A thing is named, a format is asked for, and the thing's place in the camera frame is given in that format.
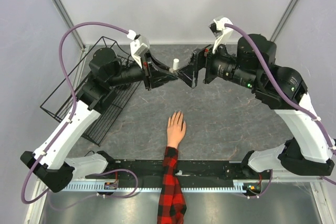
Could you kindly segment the red plaid sleeve forearm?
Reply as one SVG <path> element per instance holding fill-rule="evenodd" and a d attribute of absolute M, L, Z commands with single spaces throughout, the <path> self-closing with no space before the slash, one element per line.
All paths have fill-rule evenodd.
<path fill-rule="evenodd" d="M 178 150 L 166 147 L 163 159 L 163 180 L 159 197 L 157 223 L 184 223 L 187 205 L 176 176 Z"/>

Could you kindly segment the nail polish bottle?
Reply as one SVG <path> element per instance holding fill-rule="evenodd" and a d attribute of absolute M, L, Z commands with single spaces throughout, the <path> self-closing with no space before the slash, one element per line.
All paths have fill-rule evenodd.
<path fill-rule="evenodd" d="M 171 74 L 177 75 L 176 70 L 174 70 L 173 68 L 170 68 L 170 69 L 169 69 L 169 72 L 170 72 Z"/>

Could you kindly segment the mannequin hand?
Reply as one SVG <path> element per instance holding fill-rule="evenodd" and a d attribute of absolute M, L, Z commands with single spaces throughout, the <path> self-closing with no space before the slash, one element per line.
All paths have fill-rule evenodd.
<path fill-rule="evenodd" d="M 174 112 L 167 123 L 167 147 L 177 149 L 186 133 L 186 122 L 181 111 Z"/>

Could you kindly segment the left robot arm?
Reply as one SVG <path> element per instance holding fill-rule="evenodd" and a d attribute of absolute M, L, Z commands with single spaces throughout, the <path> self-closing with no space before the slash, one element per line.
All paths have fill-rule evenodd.
<path fill-rule="evenodd" d="M 98 49 L 89 62 L 88 79 L 75 93 L 68 114 L 39 148 L 25 151 L 21 161 L 54 193 L 63 190 L 72 180 L 87 175 L 111 178 L 115 165 L 105 152 L 80 158 L 68 158 L 68 153 L 86 129 L 112 106 L 118 95 L 116 88 L 139 81 L 154 88 L 155 83 L 175 80 L 178 67 L 178 59 L 168 67 L 149 51 L 127 65 L 112 48 Z"/>

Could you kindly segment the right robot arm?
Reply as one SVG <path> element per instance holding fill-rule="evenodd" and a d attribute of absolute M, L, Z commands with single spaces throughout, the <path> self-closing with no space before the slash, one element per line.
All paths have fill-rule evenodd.
<path fill-rule="evenodd" d="M 331 175 L 334 169 L 332 153 L 316 122 L 280 96 L 244 37 L 238 41 L 236 55 L 229 54 L 223 44 L 216 50 L 211 45 L 194 50 L 189 63 L 179 69 L 177 75 L 194 88 L 201 69 L 205 69 L 205 84 L 221 78 L 251 90 L 256 99 L 282 118 L 293 135 L 278 147 L 249 151 L 240 166 L 245 178 L 254 178 L 270 169 L 285 169 L 300 176 Z"/>

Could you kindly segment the white nail polish cap brush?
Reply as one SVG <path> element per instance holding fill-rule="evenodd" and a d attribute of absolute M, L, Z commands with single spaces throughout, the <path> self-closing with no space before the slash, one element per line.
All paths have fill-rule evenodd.
<path fill-rule="evenodd" d="M 173 66 L 172 66 L 173 71 L 176 71 L 179 68 L 179 64 L 180 64 L 180 60 L 178 58 L 175 58 L 173 60 Z"/>

